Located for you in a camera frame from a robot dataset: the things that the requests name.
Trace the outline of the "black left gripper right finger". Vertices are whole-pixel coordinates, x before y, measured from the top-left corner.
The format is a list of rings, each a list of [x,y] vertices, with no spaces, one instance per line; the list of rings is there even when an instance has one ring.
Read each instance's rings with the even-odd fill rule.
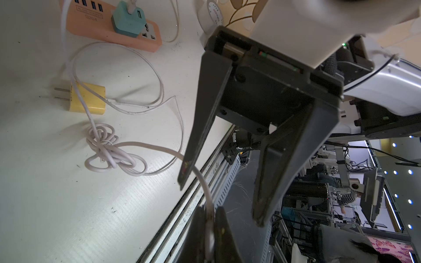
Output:
[[[242,263],[224,207],[217,207],[214,218],[214,262]]]

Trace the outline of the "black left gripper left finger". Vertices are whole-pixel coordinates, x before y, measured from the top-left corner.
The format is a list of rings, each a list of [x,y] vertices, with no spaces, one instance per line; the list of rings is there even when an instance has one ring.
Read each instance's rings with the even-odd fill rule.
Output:
[[[205,206],[196,207],[176,263],[205,263],[212,259],[212,217]]]

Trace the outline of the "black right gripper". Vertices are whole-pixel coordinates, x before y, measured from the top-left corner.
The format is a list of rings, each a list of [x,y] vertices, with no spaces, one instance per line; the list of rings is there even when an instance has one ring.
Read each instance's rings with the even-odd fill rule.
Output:
[[[216,117],[263,139],[252,219],[263,227],[297,173],[339,122],[343,83],[226,27],[201,59],[194,123],[178,184],[184,188]]]

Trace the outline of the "white charging cable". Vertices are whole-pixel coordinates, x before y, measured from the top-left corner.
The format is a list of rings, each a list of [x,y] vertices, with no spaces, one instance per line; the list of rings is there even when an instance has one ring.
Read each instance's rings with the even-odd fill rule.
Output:
[[[86,159],[85,167],[93,172],[106,172],[111,168],[115,169],[120,167],[126,174],[131,176],[142,176],[145,175],[145,172],[148,169],[147,162],[140,156],[127,153],[121,150],[123,146],[136,146],[142,147],[145,149],[150,149],[154,151],[160,151],[172,155],[174,158],[177,158],[183,161],[182,168],[187,174],[190,174],[187,170],[187,165],[191,165],[191,171],[195,174],[197,180],[199,181],[203,193],[205,195],[205,236],[204,240],[204,256],[208,262],[211,262],[215,258],[215,245],[216,237],[214,233],[214,203],[212,202],[212,195],[209,189],[205,178],[202,173],[195,167],[193,163],[187,162],[187,158],[184,157],[180,151],[174,151],[162,146],[145,144],[143,142],[118,142],[118,136],[115,135],[115,130],[113,126],[108,124],[95,124],[94,119],[84,98],[79,90],[79,85],[81,85],[85,90],[96,96],[98,99],[102,100],[115,110],[124,113],[126,115],[136,115],[135,112],[124,111],[121,108],[115,106],[113,103],[109,102],[107,99],[103,98],[92,89],[90,89],[85,84],[81,83],[77,73],[76,73],[76,60],[69,59],[68,47],[66,41],[66,27],[67,27],[67,18],[68,12],[70,9],[72,1],[64,1],[61,11],[61,21],[60,21],[60,30],[61,30],[61,46],[65,58],[66,71],[70,77],[72,88],[76,92],[76,95],[79,101],[82,104],[82,107],[87,114],[87,117],[91,123],[91,128],[87,133],[87,143],[90,148],[95,152],[95,155]]]

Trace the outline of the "teal charger plug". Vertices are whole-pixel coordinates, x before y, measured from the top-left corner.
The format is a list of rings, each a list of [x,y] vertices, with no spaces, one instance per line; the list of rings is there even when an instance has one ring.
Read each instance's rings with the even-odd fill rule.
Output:
[[[111,21],[118,34],[136,38],[145,29],[144,11],[136,3],[137,1],[120,1],[116,6]]]

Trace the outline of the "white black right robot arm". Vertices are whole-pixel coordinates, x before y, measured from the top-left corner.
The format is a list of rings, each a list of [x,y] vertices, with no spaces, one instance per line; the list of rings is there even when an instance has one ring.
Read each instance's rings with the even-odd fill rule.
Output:
[[[370,34],[397,27],[420,1],[203,1],[208,36],[194,124],[178,183],[184,186],[220,117],[260,151],[252,217],[263,226],[293,178],[339,134],[355,97],[350,136],[401,137],[421,128],[421,69]]]

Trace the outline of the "white tape roll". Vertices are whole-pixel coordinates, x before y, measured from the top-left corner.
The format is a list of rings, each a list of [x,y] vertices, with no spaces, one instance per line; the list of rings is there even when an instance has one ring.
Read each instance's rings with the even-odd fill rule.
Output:
[[[198,22],[207,36],[210,36],[217,27],[223,26],[223,14],[218,4],[219,1],[207,0],[197,11]]]

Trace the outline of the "yellow charger plug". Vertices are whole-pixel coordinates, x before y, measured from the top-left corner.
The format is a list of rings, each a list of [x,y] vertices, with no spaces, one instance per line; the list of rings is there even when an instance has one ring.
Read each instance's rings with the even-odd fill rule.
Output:
[[[106,98],[106,89],[103,86],[84,83],[92,91],[99,94],[102,98]],[[82,95],[84,102],[86,103],[89,111],[93,115],[103,115],[106,110],[106,103],[101,99],[97,98],[94,94],[86,90],[81,84],[77,84],[78,89]],[[63,100],[68,103],[68,111],[76,113],[85,113],[85,110],[82,106],[80,99],[78,98],[75,89],[70,86],[70,88],[57,88],[54,87],[54,90],[57,92],[64,93],[64,97],[56,96],[55,99]]]

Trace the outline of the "pink power strip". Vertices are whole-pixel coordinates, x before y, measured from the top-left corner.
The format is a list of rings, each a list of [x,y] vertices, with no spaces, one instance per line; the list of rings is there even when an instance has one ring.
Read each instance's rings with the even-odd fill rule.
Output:
[[[66,29],[74,35],[147,52],[159,50],[162,38],[155,22],[147,19],[139,36],[125,36],[114,30],[112,14],[115,9],[114,5],[104,1],[72,1],[67,14]]]

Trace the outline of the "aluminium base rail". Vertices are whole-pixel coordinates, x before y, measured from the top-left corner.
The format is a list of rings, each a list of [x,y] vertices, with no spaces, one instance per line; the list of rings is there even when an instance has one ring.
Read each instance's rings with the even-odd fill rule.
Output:
[[[232,139],[235,130],[235,126],[230,127],[201,172],[214,203],[222,205],[226,211],[243,262],[270,263],[273,261],[273,250],[269,245],[271,227],[257,227],[251,213],[259,152],[251,152],[247,165],[241,164],[239,156],[235,157],[233,163],[226,161],[223,156],[223,145]],[[204,202],[205,195],[200,183],[194,180],[137,261],[175,262],[186,239],[194,209]]]

